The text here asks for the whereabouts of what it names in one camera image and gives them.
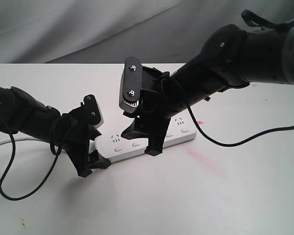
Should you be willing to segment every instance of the white power strip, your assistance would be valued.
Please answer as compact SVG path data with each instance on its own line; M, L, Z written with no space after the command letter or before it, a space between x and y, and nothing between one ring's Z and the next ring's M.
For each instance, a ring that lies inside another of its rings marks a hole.
M197 129L188 115L179 114L171 118L163 147L170 147L195 139ZM120 133L103 134L90 145L90 151L97 147L98 153L116 163L144 154L147 139L126 140Z

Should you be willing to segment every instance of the pink mark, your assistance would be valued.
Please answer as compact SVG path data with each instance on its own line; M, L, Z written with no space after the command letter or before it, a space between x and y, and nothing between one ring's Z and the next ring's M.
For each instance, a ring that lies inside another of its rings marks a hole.
M194 160L204 165L210 172L214 173L219 177L228 178L226 171L223 168L221 168L215 161L200 155L193 149L188 148L187 151Z

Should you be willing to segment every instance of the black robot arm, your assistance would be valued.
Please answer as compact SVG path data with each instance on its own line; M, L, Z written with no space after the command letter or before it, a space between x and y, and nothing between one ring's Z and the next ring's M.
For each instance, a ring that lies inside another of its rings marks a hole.
M107 168L111 164L99 157L97 151L89 154L89 142L101 135L97 127L102 123L99 106L91 94L84 97L80 107L61 115L57 109L45 106L19 88L0 87L0 118L12 134L20 131L50 143L54 155L54 146L59 146L65 136L63 149L81 177L91 174L91 169ZM1 120L0 131L9 133Z
M148 138L145 153L162 153L170 118L210 95L250 82L294 85L294 20L273 24L245 10L248 33L233 24L220 28L200 54L175 73L142 66L127 58L121 80L120 107L134 118L125 139Z

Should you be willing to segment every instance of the white table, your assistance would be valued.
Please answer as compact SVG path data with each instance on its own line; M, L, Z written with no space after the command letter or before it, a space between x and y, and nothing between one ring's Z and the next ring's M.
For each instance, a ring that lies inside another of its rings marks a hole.
M175 71L179 64L155 66ZM94 94L105 123L132 120L118 107L123 65L0 65L0 86L19 87L68 112ZM202 128L223 142L294 124L294 86L252 84L193 106ZM0 133L0 141L8 139ZM11 146L0 147L0 176ZM53 161L48 144L17 143L3 184L11 196L35 188ZM235 148L204 139L95 170L80 178L63 153L46 184L11 202L0 195L0 234L14 235L294 235L294 131Z

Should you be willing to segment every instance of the gray fabric backdrop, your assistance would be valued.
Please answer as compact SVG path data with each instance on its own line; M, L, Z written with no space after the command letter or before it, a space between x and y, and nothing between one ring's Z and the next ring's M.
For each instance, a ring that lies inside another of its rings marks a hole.
M277 23L294 0L0 0L0 63L187 62L250 9Z

